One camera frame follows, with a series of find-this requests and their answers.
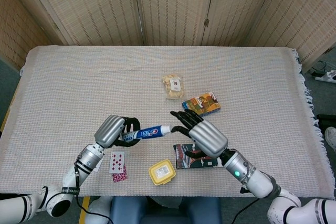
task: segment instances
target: blue chair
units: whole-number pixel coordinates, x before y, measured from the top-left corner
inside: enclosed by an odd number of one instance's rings
[[[115,196],[114,224],[222,224],[219,198],[183,197],[179,209],[150,206],[146,196]]]

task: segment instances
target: black cable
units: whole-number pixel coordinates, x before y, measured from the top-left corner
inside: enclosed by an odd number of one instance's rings
[[[98,215],[98,216],[107,218],[107,219],[109,219],[109,221],[113,224],[113,221],[111,220],[110,217],[107,217],[107,216],[105,216],[105,215],[101,215],[101,214],[97,214],[97,213],[95,213],[95,212],[89,212],[89,211],[86,210],[84,207],[82,207],[82,206],[80,205],[80,203],[78,202],[78,195],[76,195],[76,202],[77,202],[77,205],[78,205],[84,212],[86,212],[87,214],[89,214],[89,215]]]
[[[238,215],[239,214],[241,214],[243,211],[245,211],[247,208],[249,208],[250,206],[252,206],[255,202],[257,202],[258,200],[260,200],[260,199],[256,199],[255,201],[253,201],[253,202],[251,202],[250,204],[248,204],[246,207],[244,207],[241,211],[239,211],[237,214],[236,214],[236,216],[235,216],[235,218],[233,219],[233,221],[231,222],[231,224],[233,224],[233,223],[235,223],[235,221],[236,221],[236,219],[237,219],[237,217],[238,217]]]
[[[104,217],[104,218],[107,218],[109,219],[109,221],[111,222],[111,224],[113,224],[113,221],[111,220],[110,217],[108,216],[105,216],[105,215],[101,215],[101,214],[97,214],[95,212],[89,212],[88,210],[86,210],[84,207],[82,207],[78,201],[78,194],[79,194],[79,172],[78,172],[78,167],[75,163],[75,180],[76,180],[76,188],[77,188],[77,194],[76,194],[76,202],[77,202],[77,205],[84,211],[86,212],[87,214],[89,215],[98,215],[98,216],[101,216],[101,217]]]
[[[312,69],[314,69],[315,71],[321,71],[321,70],[323,70],[324,73],[326,73],[327,63],[326,63],[325,61],[322,61],[322,60],[319,60],[318,63],[319,63],[319,62],[322,63],[322,64],[324,64],[324,66],[323,66],[321,69],[316,69],[316,68],[314,68],[314,67],[312,67]]]

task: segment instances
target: printed label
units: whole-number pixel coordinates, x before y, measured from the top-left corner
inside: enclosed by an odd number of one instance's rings
[[[156,174],[157,178],[162,178],[169,173],[170,173],[170,170],[169,170],[168,166],[166,166],[166,165],[164,165],[164,166],[155,170],[155,174]]]
[[[179,78],[170,78],[170,89],[174,91],[180,91],[181,85],[180,85],[180,79]]]
[[[135,132],[130,132],[130,133],[122,133],[122,140],[125,142],[130,142],[133,140]]]
[[[155,135],[157,132],[158,132],[158,129],[152,129],[152,130],[149,130],[149,131],[142,131],[140,136],[142,138],[145,138],[145,137]]]

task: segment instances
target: robotic arm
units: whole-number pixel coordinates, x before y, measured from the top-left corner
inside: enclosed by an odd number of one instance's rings
[[[0,201],[0,224],[20,223],[30,220],[37,212],[46,210],[52,217],[63,215],[70,207],[74,195],[79,194],[79,187],[90,175],[104,156],[104,149],[116,146],[133,146],[139,140],[124,142],[118,140],[124,131],[140,130],[136,118],[109,116],[95,133],[96,142],[87,145],[78,155],[74,166],[63,177],[62,188],[45,186],[35,194]]]
[[[228,139],[209,121],[192,110],[174,112],[186,128],[173,127],[191,138],[202,150],[186,152],[192,158],[209,156],[220,158],[222,165],[242,183],[241,193],[252,193],[257,198],[273,199],[267,217],[273,224],[331,224],[336,223],[336,201],[313,199],[304,207],[294,194],[282,189],[275,179],[259,171],[235,149],[228,149]]]

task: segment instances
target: white power strip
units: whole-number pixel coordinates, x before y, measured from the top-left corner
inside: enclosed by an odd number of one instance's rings
[[[331,70],[322,77],[315,77],[315,80],[336,83],[336,70]]]

